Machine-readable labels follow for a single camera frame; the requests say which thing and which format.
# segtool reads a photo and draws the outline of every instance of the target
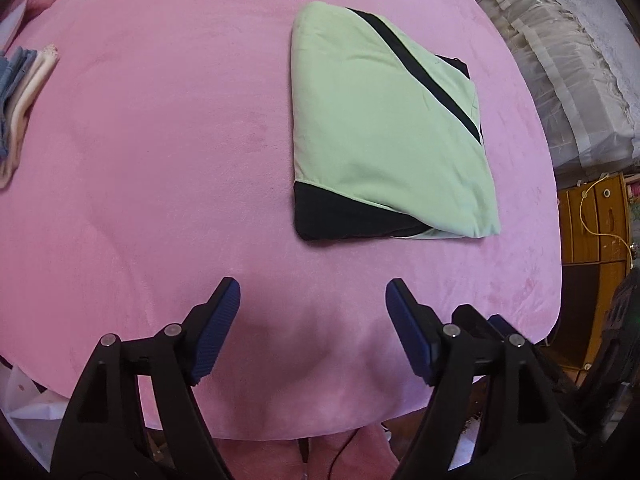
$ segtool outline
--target black fabric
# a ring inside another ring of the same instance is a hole
[[[438,56],[441,60],[449,63],[453,68],[460,70],[464,75],[466,75],[467,79],[471,79],[469,77],[469,69],[466,67],[466,63],[460,61],[457,57],[444,57]]]
[[[398,56],[400,62],[408,70],[408,72],[414,76],[433,96],[442,104],[449,112],[454,114],[458,120],[469,130],[469,133],[474,136],[474,139],[480,142],[480,133],[476,128],[474,122],[465,114],[458,103],[455,102],[452,97],[447,94],[444,89],[436,83],[431,76],[427,73],[424,67],[418,62],[417,59],[409,52],[404,43],[388,28],[385,23],[380,20],[379,17],[363,12],[362,10],[349,9],[355,12],[363,20],[375,30],[382,40],[388,44],[391,50]]]
[[[408,237],[429,229],[412,216],[352,200],[305,182],[293,185],[294,223],[303,240]]]

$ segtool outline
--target wooden furniture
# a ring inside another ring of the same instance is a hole
[[[558,192],[562,245],[562,295],[558,322],[545,352],[576,380],[584,378],[600,347],[600,332],[616,287],[628,274],[622,241],[590,234],[616,234],[630,243],[626,186],[621,174]]]

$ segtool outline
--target pink fleece surface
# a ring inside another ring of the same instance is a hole
[[[398,467],[380,424],[309,439],[306,467],[297,440],[216,439],[216,447],[235,480],[388,480]]]
[[[551,161],[473,0],[324,1],[468,64],[502,234],[296,237],[289,41],[309,1],[56,0],[29,22],[15,44],[53,42],[61,59],[0,194],[0,354],[69,396],[102,334],[152,335],[233,276],[240,312],[196,398],[213,437],[289,439],[427,403],[386,314],[391,278],[443,319],[471,303],[531,340],[548,333],[561,284]]]

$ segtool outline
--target stack of folded clothes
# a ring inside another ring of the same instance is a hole
[[[52,44],[41,51],[18,47],[10,58],[0,56],[0,189],[20,163],[26,113],[57,61]]]

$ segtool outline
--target cabinet drawer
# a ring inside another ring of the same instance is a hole
[[[594,186],[593,191],[598,211],[599,232],[615,234],[623,240],[628,240],[626,187],[622,176],[603,180]],[[611,236],[598,238],[600,239],[600,260],[602,262],[626,260],[627,250],[622,241]]]
[[[580,201],[582,200],[582,192],[587,189],[589,189],[589,184],[567,191],[571,214],[574,264],[597,262],[600,259],[600,237],[590,234],[580,222]],[[598,232],[598,213],[593,189],[587,194],[582,204],[582,218],[591,231]]]

